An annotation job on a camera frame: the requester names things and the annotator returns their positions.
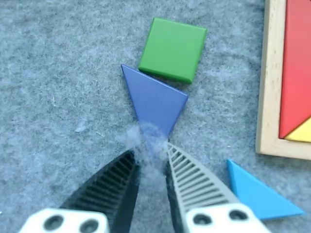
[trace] green square block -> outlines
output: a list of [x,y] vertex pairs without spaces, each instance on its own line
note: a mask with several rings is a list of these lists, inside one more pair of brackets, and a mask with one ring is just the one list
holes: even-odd
[[207,29],[154,18],[139,70],[192,83]]

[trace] gray carpet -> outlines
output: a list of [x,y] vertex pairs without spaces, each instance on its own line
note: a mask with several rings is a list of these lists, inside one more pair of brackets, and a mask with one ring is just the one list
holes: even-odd
[[[310,232],[311,162],[254,152],[263,14],[263,0],[2,0],[0,231],[58,207],[126,149],[136,118],[120,63],[138,66],[162,17],[208,28],[193,84],[170,83],[189,94],[171,142],[226,184],[233,159],[307,212],[265,222],[272,232]],[[158,188],[139,190],[132,233],[173,232],[156,176]]]

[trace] wooden frame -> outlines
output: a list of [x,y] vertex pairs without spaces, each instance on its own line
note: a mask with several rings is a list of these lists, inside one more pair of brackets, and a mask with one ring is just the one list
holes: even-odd
[[256,152],[311,160],[311,143],[279,139],[286,0],[266,0]]

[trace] light blue triangle block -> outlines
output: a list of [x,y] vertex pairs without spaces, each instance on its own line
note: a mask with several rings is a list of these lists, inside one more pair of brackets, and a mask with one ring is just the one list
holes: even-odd
[[139,123],[155,126],[168,138],[188,95],[126,65],[121,68]]
[[253,210],[259,219],[304,214],[304,211],[300,208],[239,167],[233,161],[227,160],[227,164],[232,191],[243,204]]

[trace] yellow tangram piece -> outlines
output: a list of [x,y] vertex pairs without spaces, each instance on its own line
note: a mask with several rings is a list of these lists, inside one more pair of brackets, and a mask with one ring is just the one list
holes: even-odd
[[285,137],[286,140],[311,142],[311,117]]

